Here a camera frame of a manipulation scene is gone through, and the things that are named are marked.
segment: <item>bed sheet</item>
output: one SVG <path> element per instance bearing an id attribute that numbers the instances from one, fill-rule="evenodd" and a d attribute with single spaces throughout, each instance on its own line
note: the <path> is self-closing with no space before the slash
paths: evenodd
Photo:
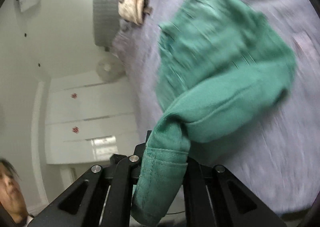
<path id="1" fill-rule="evenodd" d="M 320 189 L 320 20 L 309 0 L 242 0 L 262 11 L 292 47 L 297 72 L 291 95 L 235 134 L 208 166 L 225 165 L 278 214 L 305 209 Z M 160 63 L 159 23 L 169 21 L 183 0 L 149 0 L 150 16 L 138 27 L 123 22 L 113 41 L 134 89 L 140 140 L 162 115 L 155 86 Z"/>

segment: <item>person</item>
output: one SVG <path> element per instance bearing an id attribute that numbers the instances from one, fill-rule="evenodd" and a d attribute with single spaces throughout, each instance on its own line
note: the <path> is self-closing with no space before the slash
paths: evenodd
<path id="1" fill-rule="evenodd" d="M 25 227 L 33 219 L 27 211 L 17 172 L 7 160 L 0 158 L 0 225 Z"/>

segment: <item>wall molding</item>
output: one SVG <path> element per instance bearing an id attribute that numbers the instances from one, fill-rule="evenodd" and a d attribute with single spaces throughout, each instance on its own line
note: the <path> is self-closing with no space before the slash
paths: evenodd
<path id="1" fill-rule="evenodd" d="M 40 167 L 40 156 L 39 156 L 39 119 L 41 103 L 44 96 L 45 82 L 40 81 L 36 90 L 35 101 L 33 104 L 32 111 L 32 121 L 31 121 L 31 156 L 32 156 L 32 167 L 33 173 L 36 179 L 36 186 L 39 192 L 39 197 L 41 203 L 28 207 L 28 212 L 30 214 L 36 215 L 43 208 L 45 208 L 49 202 L 48 197 L 44 188 L 44 183 L 42 179 L 41 167 Z"/>

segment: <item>black cable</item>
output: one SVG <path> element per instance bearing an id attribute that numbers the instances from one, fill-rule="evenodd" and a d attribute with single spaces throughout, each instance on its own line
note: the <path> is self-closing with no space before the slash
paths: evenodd
<path id="1" fill-rule="evenodd" d="M 177 214 L 181 214 L 181 213 L 184 213 L 185 211 L 182 211 L 182 212 L 178 212 L 178 213 L 172 213 L 172 214 L 166 214 L 166 215 L 177 215 Z"/>

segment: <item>red sticker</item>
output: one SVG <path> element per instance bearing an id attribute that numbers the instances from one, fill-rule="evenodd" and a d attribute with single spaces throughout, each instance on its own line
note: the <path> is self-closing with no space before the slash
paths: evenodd
<path id="1" fill-rule="evenodd" d="M 72 129 L 72 132 L 78 134 L 78 133 L 79 133 L 79 128 L 78 128 L 78 127 L 74 127 L 74 128 Z"/>

